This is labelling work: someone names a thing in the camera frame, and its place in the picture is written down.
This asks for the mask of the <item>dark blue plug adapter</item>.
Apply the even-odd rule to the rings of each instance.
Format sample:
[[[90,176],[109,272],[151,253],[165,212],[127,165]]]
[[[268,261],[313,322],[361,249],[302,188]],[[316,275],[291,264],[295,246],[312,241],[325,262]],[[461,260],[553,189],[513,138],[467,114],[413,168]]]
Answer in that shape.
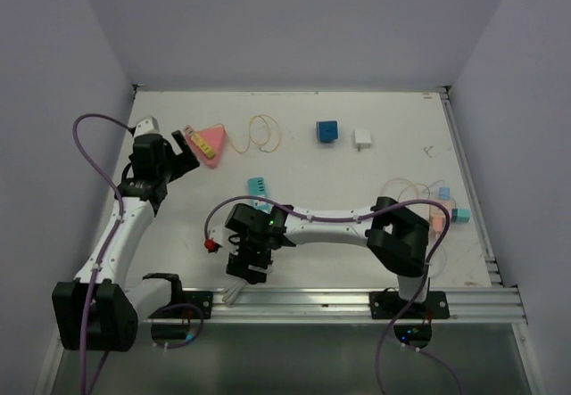
[[[320,120],[316,122],[316,138],[321,144],[330,144],[339,138],[336,120]]]

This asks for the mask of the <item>pink triangular socket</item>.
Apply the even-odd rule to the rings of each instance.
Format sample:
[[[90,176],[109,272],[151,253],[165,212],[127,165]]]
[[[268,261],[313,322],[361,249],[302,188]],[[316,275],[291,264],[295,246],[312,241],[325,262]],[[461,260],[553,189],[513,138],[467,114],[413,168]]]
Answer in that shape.
[[[191,150],[194,152],[194,154],[197,156],[197,158],[201,163],[205,164],[209,169],[217,168],[221,161],[222,153],[227,141],[226,129],[223,128],[221,125],[216,125],[211,128],[206,128],[203,130],[195,130],[195,131],[200,133],[204,137],[204,139],[212,146],[216,155],[212,159],[208,159],[199,150],[197,150],[196,147],[193,144],[191,144],[186,137],[188,145],[190,146]]]

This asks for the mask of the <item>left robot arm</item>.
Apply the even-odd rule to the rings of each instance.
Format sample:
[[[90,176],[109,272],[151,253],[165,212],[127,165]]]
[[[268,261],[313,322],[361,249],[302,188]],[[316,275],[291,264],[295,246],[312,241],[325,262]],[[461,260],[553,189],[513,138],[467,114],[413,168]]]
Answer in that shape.
[[[135,288],[125,287],[131,261],[169,183],[200,165],[184,134],[177,130],[172,137],[180,153],[159,133],[134,136],[102,238],[73,280],[54,287],[54,313],[66,350],[125,352],[141,322],[158,311],[175,317],[186,305],[176,274],[147,274]]]

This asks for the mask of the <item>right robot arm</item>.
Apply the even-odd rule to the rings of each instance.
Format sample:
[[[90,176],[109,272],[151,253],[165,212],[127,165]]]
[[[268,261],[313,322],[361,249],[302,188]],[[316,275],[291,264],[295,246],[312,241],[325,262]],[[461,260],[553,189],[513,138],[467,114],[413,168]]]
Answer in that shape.
[[[228,251],[226,272],[247,284],[264,284],[273,267],[273,252],[305,244],[353,245],[369,249],[397,276],[397,305],[417,317],[429,306],[426,248],[429,224],[390,197],[369,208],[308,210],[273,204],[265,212],[238,203],[225,223],[210,231]]]

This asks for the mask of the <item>yellow plug adapter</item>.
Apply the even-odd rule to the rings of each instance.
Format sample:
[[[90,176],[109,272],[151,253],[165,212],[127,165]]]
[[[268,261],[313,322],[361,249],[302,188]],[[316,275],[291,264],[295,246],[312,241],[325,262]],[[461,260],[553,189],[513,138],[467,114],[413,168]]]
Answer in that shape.
[[[184,127],[184,133],[187,139],[208,159],[212,159],[216,153],[212,146],[204,139],[204,137],[195,131],[190,125]]]

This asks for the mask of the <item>teal power strip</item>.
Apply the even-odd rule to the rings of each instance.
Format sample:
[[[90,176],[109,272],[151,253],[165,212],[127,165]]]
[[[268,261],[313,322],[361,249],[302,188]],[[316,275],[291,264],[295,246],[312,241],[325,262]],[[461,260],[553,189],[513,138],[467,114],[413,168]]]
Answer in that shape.
[[[270,213],[271,204],[265,202],[268,199],[268,192],[266,183],[263,177],[252,177],[247,180],[247,188],[249,195],[252,196],[250,200],[251,205],[256,210],[261,210],[265,213]]]

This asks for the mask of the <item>white usb charger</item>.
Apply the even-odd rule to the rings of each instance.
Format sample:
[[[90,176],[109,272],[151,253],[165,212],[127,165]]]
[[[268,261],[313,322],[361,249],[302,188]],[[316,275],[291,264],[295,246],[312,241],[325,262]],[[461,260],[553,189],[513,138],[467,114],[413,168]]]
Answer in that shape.
[[[356,128],[353,131],[353,144],[358,151],[370,149],[372,146],[370,131],[364,128]]]

